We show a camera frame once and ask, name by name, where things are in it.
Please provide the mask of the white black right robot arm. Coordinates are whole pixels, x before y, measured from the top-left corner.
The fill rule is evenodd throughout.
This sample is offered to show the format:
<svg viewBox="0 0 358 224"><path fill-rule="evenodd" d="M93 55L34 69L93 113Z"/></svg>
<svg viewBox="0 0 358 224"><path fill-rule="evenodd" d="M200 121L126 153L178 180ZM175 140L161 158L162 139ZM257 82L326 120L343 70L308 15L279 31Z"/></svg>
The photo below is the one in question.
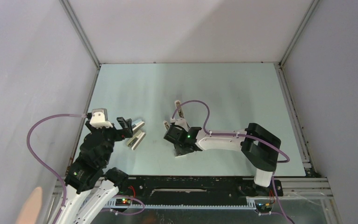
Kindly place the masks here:
<svg viewBox="0 0 358 224"><path fill-rule="evenodd" d="M206 150L243 153L256 169L252 183L253 191L258 195L264 195L271 189L281 140L257 123L250 123L244 131L231 133L205 133L201 127L184 128L170 124L164 139L174 145L175 156Z"/></svg>

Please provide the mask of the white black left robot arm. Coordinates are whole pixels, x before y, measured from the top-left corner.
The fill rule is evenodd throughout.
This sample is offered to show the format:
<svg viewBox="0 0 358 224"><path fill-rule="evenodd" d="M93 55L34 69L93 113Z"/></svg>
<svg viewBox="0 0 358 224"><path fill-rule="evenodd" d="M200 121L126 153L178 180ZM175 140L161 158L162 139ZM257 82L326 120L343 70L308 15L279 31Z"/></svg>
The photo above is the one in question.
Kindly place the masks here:
<svg viewBox="0 0 358 224"><path fill-rule="evenodd" d="M118 168L104 169L109 164L115 142L133 137L132 120L118 117L117 129L105 116L88 115L85 126L89 133L80 145L80 153L64 179L60 201L48 223L89 224L115 195L129 188L128 175Z"/></svg>

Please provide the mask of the white small stapler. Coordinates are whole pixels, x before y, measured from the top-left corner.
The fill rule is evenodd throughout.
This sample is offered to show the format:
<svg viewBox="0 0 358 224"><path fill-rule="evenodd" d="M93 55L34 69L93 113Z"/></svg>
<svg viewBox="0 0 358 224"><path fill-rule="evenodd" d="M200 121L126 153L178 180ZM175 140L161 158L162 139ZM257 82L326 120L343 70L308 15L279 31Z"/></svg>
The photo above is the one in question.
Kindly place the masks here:
<svg viewBox="0 0 358 224"><path fill-rule="evenodd" d="M163 125L164 125L165 129L168 130L170 128L171 124L168 121L164 120Z"/></svg>

